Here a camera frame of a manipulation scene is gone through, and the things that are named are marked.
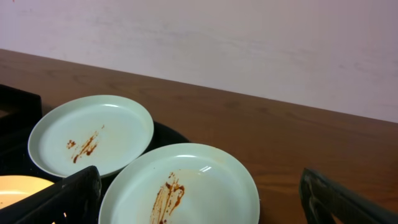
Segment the dirty plate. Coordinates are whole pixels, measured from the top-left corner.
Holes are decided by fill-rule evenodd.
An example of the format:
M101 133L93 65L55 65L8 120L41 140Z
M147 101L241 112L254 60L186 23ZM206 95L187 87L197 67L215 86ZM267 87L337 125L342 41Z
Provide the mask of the dirty plate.
M32 130L28 151L42 170L67 177L90 165L104 177L146 149L154 132L148 111L120 96L88 96L65 103Z
M231 155L174 144L129 164L104 196L99 223L257 224L256 185Z
M38 177L0 176L0 209L19 202L52 184L53 182Z

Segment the white wall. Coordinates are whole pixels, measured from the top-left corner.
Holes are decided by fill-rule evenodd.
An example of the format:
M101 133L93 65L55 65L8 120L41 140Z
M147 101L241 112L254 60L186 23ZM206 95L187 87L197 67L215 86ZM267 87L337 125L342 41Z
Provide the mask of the white wall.
M0 0L0 48L398 122L397 0Z

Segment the wooden table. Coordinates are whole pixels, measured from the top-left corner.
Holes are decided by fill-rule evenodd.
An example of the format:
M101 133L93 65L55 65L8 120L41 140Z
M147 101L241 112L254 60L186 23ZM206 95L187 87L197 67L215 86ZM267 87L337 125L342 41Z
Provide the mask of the wooden table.
M40 95L45 112L89 95L138 101L189 140L239 159L258 187L261 223L305 223L304 167L398 212L395 123L6 50L0 83Z

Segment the black object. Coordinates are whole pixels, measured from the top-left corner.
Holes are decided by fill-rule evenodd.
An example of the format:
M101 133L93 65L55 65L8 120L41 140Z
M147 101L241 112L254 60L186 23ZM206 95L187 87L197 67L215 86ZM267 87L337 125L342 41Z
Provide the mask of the black object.
M0 210L1 223L96 223L101 180L89 166Z
M335 224L332 215L348 224L398 223L395 213L363 199L314 170L304 169L300 197L308 224Z
M29 175L34 177L40 177L43 179L47 179L52 182L56 182L56 185L59 186L59 183L65 183L71 181L71 179L61 179L59 177L50 175L42 170L40 170L30 159L27 152L27 142L29 139L30 132L32 131L34 125L41 119L42 117L42 109L41 109L41 99L40 96L31 94L28 92L20 91L13 89L8 86L0 85L0 111L3 110L7 113L7 115L0 117L0 175ZM154 122L154 135L147 149L143 152L143 154L156 149L158 147L167 146L170 144L176 143L184 143L189 142L188 139L183 137L178 132L174 131L163 124L158 122ZM117 176L118 173L113 174L109 177L105 177L101 179L100 184L100 195L97 204L100 205L100 202L103 199L103 196L108 189L109 185L113 181L113 179ZM85 176L85 174L81 174L80 172L74 174L73 176ZM88 187L92 187L88 179L86 180L76 180L81 184L88 184ZM71 214L71 219L64 219L60 217L59 210L56 208L58 203L66 202L67 200L71 200L73 197L77 197L77 195L83 195L86 192L86 196L82 196L82 200L85 199L86 202L91 203L94 202L92 197L92 192L90 193L84 187L81 187L80 191L74 192L73 187L69 190L65 190L59 188L52 188L47 192L47 189L35 194L23 201L24 204L32 204L38 205L39 203L45 203L52 205L52 210L49 207L38 207L36 209L35 206L10 206L4 208L0 214L0 223L96 223L96 219L98 217L99 210L95 210L94 222L92 222L91 215L85 215L83 213L78 213L77 211L81 211L81 208L77 207L72 203L66 203L66 207L61 206L63 211L67 211L66 214ZM3 219L7 214L20 214L19 218L22 218L22 214L26 215L29 213L29 216L23 219L19 219L17 222L15 219L9 217L8 219ZM86 220L86 217L91 217L90 221L83 222Z

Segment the plate rim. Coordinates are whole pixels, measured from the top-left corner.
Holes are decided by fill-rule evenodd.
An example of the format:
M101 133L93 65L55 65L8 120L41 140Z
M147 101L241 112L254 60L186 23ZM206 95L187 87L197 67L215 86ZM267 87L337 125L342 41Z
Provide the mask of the plate rim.
M56 174L56 173L54 173L54 172L51 172L51 171L49 171L49 170L44 169L42 166L40 166L40 165L33 159L32 153L31 153L32 149L31 149L31 147L30 147L31 141L32 141L32 136L33 136L33 134L35 133L35 130L38 128L38 125L39 125L41 122L43 122L43 120L44 120L46 117L49 117L51 114L54 114L54 113L56 113L56 112L58 112L58 111L63 110L64 107L66 107L67 105L70 105L70 104L72 104L72 103L77 103L77 102L79 102L79 101L85 101L85 100L90 99L90 98L104 98L104 97L123 98L123 99L125 99L125 100L131 100L131 101L137 103L139 106L141 106L141 107L144 109L144 111L146 111L146 113L147 113L147 115L149 116L150 121L151 121L150 130L149 130L149 132L150 132L150 138L149 138L149 140L145 143L145 147L143 147L143 149L141 150L141 153L140 153L139 156L138 156L138 157L140 157L140 156L142 155L142 153L147 149L148 145L149 145L150 142L152 141L152 138L154 137L154 120L153 120L152 116L150 115L149 111L148 111L144 106L142 106L140 103L138 103L137 101L132 100L132 99L130 99L130 98L123 97L123 96L117 96L117 95L91 95L91 96L84 96L84 97L81 97L81 98L77 98L77 99L68 101L68 102L66 102L66 103L64 103L64 104L62 104L62 105L60 105L60 106L54 108L53 110L51 110L50 112L48 112L46 115L44 115L44 116L39 120L39 122L37 122L37 123L35 124L35 126L33 127L32 131L31 131L30 134L29 134L29 139L28 139L28 142L27 142L27 151L28 151L30 160L31 160L40 170L42 170L42 171L44 171L44 172L46 172L46 173L48 173L48 174L50 174L50 175L53 175L53 176L56 176L56 177L61 177L61 178L66 178L66 177L68 177L69 175L60 175L60 174ZM107 176L113 175L113 174L116 173L117 171L120 171L121 169L123 169L123 168L125 168L126 166L128 166L132 161L134 161L134 160L137 159L138 157L135 157L135 158L131 159L125 166L123 166L123 167L121 167L121 168L119 168L119 169L117 169L117 170L114 170L114 171L112 171L112 172L108 172L108 173L106 173L106 174L102 174L102 175L101 175L101 178L102 178L102 177L107 177Z
M245 167L237 158L235 158L234 156L232 156L231 154L227 153L227 152L224 151L224 150L221 150L221 149L218 149L218 148L216 148L216 147L209 146L209 145L206 145L206 144L199 144L199 143L188 142L188 143L178 143L178 144L171 144L171 145L168 145L168 146L159 147L159 148L157 148L157 149L154 149L154 150L152 150L152 151L150 151L150 152L148 152L148 153L146 153L146 154L144 154L144 155L138 157L137 159L133 160L129 165L127 165L125 168L123 168L123 170L122 170L122 171L115 177L115 179L112 181L111 185L108 187L108 189L106 190L106 192L105 192L105 194L104 194L104 197L103 197L102 202L101 202L101 206L100 206L100 208L99 208L99 213L98 213L98 224L101 224L101 213L103 212L103 206L104 206L105 199L106 199L107 197L109 197L109 196L108 196L109 191L113 188L113 186L115 185L115 183L116 183L119 179L122 178L122 174L125 173L125 172L128 172L128 168L129 168L130 166L133 166L133 164L134 164L135 162L137 162L139 159L142 159L142 158L145 158L145 157L147 157L147 156L150 156L151 154L156 154L156 153L158 153L159 151L164 151L165 148L171 148L171 147L175 147L176 145L187 145L187 144L189 144L189 145L196 145L196 146L200 146L200 147L206 147L206 148L208 148L208 149L210 149L210 150L218 151L218 152L220 152L220 153L222 153L222 154L225 154L227 157L230 157L231 159L235 160L235 161L239 164L240 169L242 169L242 170L246 173L247 177L250 179L250 185L251 185L251 187L254 189L254 194L255 194L255 197L256 197L256 201L257 201L257 203L256 203L256 208L255 208L255 209L256 209L255 212L256 212L256 217L257 217L257 218L255 219L255 222L254 222L253 224L259 223L259 220L260 220L260 206L261 206L261 204L260 204L260 196L259 196L259 192L258 192L258 189L257 189L257 185L256 185L256 183L255 183L255 181L254 181L254 179L253 179L253 176L252 176L252 175L250 174L250 172L246 169L246 167Z

